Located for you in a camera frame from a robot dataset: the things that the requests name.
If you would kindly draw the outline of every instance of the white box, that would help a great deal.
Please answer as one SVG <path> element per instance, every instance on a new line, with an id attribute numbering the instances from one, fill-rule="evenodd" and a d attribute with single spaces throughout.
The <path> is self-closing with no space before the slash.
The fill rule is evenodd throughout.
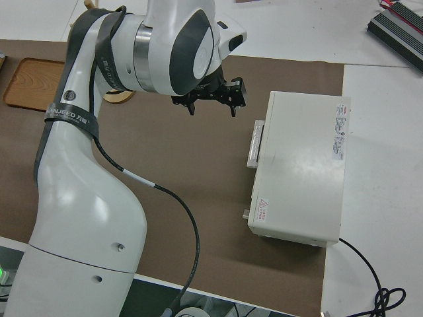
<path id="1" fill-rule="evenodd" d="M 338 242 L 350 98 L 271 92 L 252 191 L 255 234 Z"/>

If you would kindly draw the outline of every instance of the silver metal ring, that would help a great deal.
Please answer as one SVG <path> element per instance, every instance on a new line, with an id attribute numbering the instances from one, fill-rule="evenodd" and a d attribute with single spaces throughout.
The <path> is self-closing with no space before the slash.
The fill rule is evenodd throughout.
<path id="1" fill-rule="evenodd" d="M 151 33 L 153 29 L 140 24 L 134 42 L 134 68 L 135 75 L 141 88 L 149 92 L 157 92 L 151 82 L 150 69 L 148 66 L 148 51 L 150 47 Z"/>

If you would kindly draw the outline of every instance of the brown paper sheet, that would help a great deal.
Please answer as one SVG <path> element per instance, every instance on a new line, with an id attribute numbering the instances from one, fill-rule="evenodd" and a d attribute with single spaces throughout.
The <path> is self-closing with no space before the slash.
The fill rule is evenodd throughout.
<path id="1" fill-rule="evenodd" d="M 8 60 L 3 94 L 24 57 L 63 61 L 65 44 L 0 40 Z M 325 249 L 261 238 L 242 219 L 255 171 L 246 167 L 255 120 L 265 118 L 271 90 L 341 95 L 343 65 L 228 57 L 225 78 L 242 77 L 247 107 L 231 118 L 227 106 L 196 103 L 196 115 L 168 96 L 137 92 L 127 103 L 103 103 L 100 139 L 128 170 L 176 192 L 193 211 L 202 253 L 193 288 L 298 316 L 318 316 Z M 28 242 L 37 210 L 32 165 L 44 114 L 0 105 L 0 236 Z M 148 221 L 138 273 L 183 284 L 194 255 L 188 217 L 172 198 L 108 170 L 140 199 Z"/>

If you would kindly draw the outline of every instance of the white cable sleeve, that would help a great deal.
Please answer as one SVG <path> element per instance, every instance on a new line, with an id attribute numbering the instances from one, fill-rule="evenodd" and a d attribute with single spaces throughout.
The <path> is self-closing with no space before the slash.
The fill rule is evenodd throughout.
<path id="1" fill-rule="evenodd" d="M 129 177 L 132 177 L 134 180 L 137 180 L 138 182 L 143 183 L 144 185 L 150 186 L 150 187 L 154 187 L 154 183 L 150 182 L 149 180 L 146 180 L 145 178 L 142 178 L 141 176 L 138 176 L 136 174 L 134 174 L 133 172 L 130 172 L 129 170 L 124 169 L 122 171 L 122 173 L 128 175 Z"/>

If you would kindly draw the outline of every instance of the white robotic arm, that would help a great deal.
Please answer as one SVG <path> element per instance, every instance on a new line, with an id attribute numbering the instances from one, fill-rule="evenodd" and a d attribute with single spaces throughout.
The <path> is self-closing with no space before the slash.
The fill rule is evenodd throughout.
<path id="1" fill-rule="evenodd" d="M 220 64 L 246 36 L 230 18 L 215 19 L 211 0 L 149 1 L 146 17 L 122 7 L 78 18 L 46 113 L 36 225 L 5 317 L 119 315 L 147 224 L 136 196 L 93 157 L 102 96 L 111 88 L 158 92 L 191 114 L 196 99 L 216 99 L 235 115 L 245 105 L 243 82 L 226 83 Z"/>

